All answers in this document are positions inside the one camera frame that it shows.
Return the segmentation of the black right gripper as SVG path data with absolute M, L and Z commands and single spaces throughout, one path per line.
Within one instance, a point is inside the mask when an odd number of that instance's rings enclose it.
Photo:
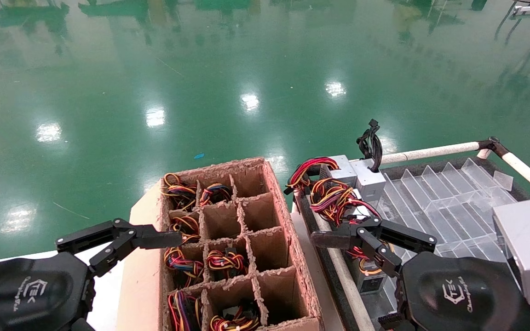
M 415 331 L 530 331 L 530 305 L 500 262 L 415 256 L 402 266 L 396 300 Z

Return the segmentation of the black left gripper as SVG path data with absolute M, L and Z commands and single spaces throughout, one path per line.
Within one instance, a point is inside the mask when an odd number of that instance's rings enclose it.
M 90 268 L 69 253 L 0 261 L 0 331 L 95 331 Z

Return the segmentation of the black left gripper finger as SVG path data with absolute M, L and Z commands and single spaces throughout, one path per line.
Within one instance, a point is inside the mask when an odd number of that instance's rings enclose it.
M 90 258 L 90 271 L 102 277 L 136 249 L 166 249 L 183 243 L 180 231 L 157 231 L 152 224 L 132 225 L 114 219 L 65 235 L 56 240 L 59 253 L 77 254 L 99 245 L 107 247 Z

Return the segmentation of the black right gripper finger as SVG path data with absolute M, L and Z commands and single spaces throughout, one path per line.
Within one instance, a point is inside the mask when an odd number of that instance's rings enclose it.
M 368 217 L 361 223 L 344 223 L 335 231 L 313 231 L 311 242 L 315 247 L 349 250 L 358 247 L 389 277 L 398 277 L 402 260 L 389 244 L 414 253 L 433 253 L 437 239 L 432 235 L 377 217 Z

